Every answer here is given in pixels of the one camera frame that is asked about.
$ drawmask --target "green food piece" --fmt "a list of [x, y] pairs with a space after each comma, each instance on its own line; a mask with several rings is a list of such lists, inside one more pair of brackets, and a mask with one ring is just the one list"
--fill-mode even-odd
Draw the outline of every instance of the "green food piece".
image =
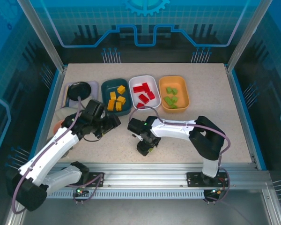
[[169, 96], [164, 97], [163, 99], [165, 100], [165, 102], [166, 102], [169, 106], [171, 106], [171, 105], [173, 104], [173, 103], [172, 103], [172, 100], [170, 99]]
[[172, 103], [176, 103], [178, 101], [178, 98], [176, 96], [172, 97]]
[[172, 89], [172, 92], [173, 92], [174, 95], [177, 95], [178, 90], [177, 90], [176, 88], [173, 88], [173, 89]]
[[172, 88], [167, 87], [167, 93], [168, 93], [168, 94], [172, 93]]

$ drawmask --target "red block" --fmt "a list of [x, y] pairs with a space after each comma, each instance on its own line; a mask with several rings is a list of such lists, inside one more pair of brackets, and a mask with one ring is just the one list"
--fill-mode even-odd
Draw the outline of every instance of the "red block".
[[146, 93], [148, 93], [148, 92], [150, 91], [150, 88], [149, 88], [149, 86], [148, 86], [147, 83], [143, 83], [143, 84], [142, 84], [142, 87], [143, 87], [143, 89], [144, 89], [144, 91], [145, 91]]
[[134, 93], [138, 93], [138, 92], [142, 92], [142, 91], [144, 91], [143, 86], [138, 86], [138, 87], [133, 88]]
[[139, 99], [145, 104], [150, 101], [144, 94], [139, 95]]
[[136, 105], [136, 108], [141, 108], [141, 107], [143, 107], [143, 106], [145, 106], [143, 103], [138, 103], [137, 105]]
[[155, 95], [153, 94], [153, 92], [149, 91], [148, 97], [149, 97], [150, 100], [153, 100], [155, 98]]

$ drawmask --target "dark green bowl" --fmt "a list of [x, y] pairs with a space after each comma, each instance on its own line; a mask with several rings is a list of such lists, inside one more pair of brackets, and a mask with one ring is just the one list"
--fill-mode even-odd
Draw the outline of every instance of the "dark green bowl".
[[[121, 85], [125, 87], [125, 92], [122, 95], [120, 95], [117, 91], [117, 88]], [[107, 80], [101, 85], [102, 101], [105, 105], [108, 105], [108, 101], [111, 98], [110, 93], [112, 91], [116, 92], [117, 98], [119, 96], [123, 96], [124, 98], [126, 98], [126, 102], [122, 106], [122, 111], [118, 112], [116, 111], [116, 107], [114, 107], [114, 111], [108, 111], [108, 113], [113, 113], [117, 116], [124, 116], [129, 114], [132, 107], [132, 100], [131, 100], [130, 90], [127, 80], [123, 78], [117, 78], [117, 79]]]

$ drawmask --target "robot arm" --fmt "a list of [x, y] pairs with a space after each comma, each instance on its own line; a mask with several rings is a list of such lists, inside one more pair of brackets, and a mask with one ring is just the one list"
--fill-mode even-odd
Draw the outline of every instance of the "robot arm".
[[198, 153], [203, 157], [203, 175], [214, 178], [218, 172], [219, 155], [224, 138], [209, 130], [187, 126], [187, 124], [203, 125], [222, 132], [214, 123], [203, 116], [199, 116], [197, 120], [163, 120], [163, 122], [154, 116], [149, 116], [146, 121], [132, 118], [129, 121], [128, 130], [140, 139], [137, 150], [143, 156], [157, 147], [162, 137], [174, 137], [192, 142]]
[[42, 154], [49, 145], [49, 148], [36, 162], [33, 169], [25, 176], [23, 183], [18, 190], [16, 200], [29, 211], [37, 209], [46, 199], [47, 195], [66, 187], [69, 184], [77, 183], [81, 178], [83, 183], [87, 182], [89, 169], [79, 162], [72, 163], [69, 167], [48, 175], [49, 171], [58, 160], [71, 147], [77, 144], [84, 135], [93, 133], [101, 138], [113, 128], [121, 124], [115, 115], [105, 115], [104, 105], [98, 101], [90, 100], [85, 110], [78, 117], [70, 132], [65, 131], [73, 123], [76, 114], [67, 116], [58, 129], [55, 136], [35, 155], [29, 162], [18, 170], [9, 170], [7, 177], [7, 192], [12, 197], [19, 180], [31, 169], [36, 158]]

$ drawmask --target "white bowl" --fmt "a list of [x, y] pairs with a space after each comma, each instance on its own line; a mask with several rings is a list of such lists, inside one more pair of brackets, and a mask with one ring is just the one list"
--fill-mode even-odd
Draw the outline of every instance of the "white bowl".
[[147, 94], [144, 91], [138, 92], [138, 93], [133, 92], [134, 87], [141, 86], [143, 83], [147, 83], [149, 88], [150, 88], [150, 91], [153, 92], [153, 94], [155, 95], [155, 98], [153, 100], [150, 100], [145, 105], [151, 106], [153, 108], [157, 108], [161, 104], [161, 99], [160, 99], [160, 95], [159, 95], [159, 91], [158, 91], [156, 81], [155, 81], [154, 77], [152, 77], [150, 75], [136, 76], [136, 77], [130, 79], [129, 89], [130, 89], [130, 94], [131, 94], [133, 106], [136, 108], [136, 106], [139, 102], [144, 104], [139, 99], [139, 95], [144, 94], [146, 97], [148, 97]]

